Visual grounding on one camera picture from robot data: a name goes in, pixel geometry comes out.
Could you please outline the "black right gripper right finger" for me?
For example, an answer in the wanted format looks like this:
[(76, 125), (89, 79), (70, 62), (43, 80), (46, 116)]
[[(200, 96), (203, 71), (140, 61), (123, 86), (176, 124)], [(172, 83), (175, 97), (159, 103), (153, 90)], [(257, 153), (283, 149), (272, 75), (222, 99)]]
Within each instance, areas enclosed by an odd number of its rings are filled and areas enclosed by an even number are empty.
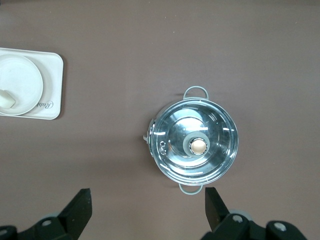
[(259, 226), (242, 213), (231, 213), (214, 187), (205, 189), (205, 214), (211, 228), (203, 240), (305, 240), (293, 224), (273, 220)]

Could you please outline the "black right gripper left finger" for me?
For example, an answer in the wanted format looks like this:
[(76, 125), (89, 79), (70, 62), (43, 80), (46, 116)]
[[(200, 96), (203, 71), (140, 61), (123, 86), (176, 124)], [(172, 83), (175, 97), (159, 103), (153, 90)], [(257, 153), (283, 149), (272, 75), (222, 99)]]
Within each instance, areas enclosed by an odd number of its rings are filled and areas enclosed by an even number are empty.
[(83, 188), (57, 216), (45, 217), (22, 232), (18, 232), (13, 225), (3, 225), (0, 227), (0, 238), (2, 240), (77, 240), (91, 216), (91, 190)]

